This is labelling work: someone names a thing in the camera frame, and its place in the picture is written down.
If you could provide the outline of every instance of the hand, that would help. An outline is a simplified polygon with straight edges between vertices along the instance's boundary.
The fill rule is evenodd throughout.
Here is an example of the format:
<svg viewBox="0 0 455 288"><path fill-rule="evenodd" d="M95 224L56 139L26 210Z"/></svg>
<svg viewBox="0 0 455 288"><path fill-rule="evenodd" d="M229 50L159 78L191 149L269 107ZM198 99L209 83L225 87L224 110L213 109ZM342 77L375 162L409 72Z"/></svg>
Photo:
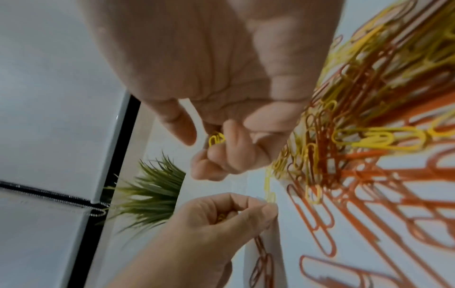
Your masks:
<svg viewBox="0 0 455 288"><path fill-rule="evenodd" d="M217 223L221 214L227 220ZM277 214L276 204L238 194L192 200L109 288L222 288L232 273L232 257Z"/></svg>
<svg viewBox="0 0 455 288"><path fill-rule="evenodd" d="M343 0L79 0L101 51L182 142L196 140L178 103L226 142L192 162L221 180L270 164L309 102Z"/></svg>

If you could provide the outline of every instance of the palm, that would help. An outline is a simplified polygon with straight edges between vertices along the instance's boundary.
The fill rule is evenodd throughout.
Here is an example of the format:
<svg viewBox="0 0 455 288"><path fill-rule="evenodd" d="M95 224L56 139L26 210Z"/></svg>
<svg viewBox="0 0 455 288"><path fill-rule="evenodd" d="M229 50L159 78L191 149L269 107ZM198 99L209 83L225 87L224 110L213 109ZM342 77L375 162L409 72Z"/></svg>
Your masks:
<svg viewBox="0 0 455 288"><path fill-rule="evenodd" d="M207 133L224 125L226 143L194 159L192 174L204 179L278 155L311 96L342 3L110 0L117 9L106 13L96 4L103 1L81 1L114 70L180 140L192 144L196 133L177 99L191 100Z"/></svg>

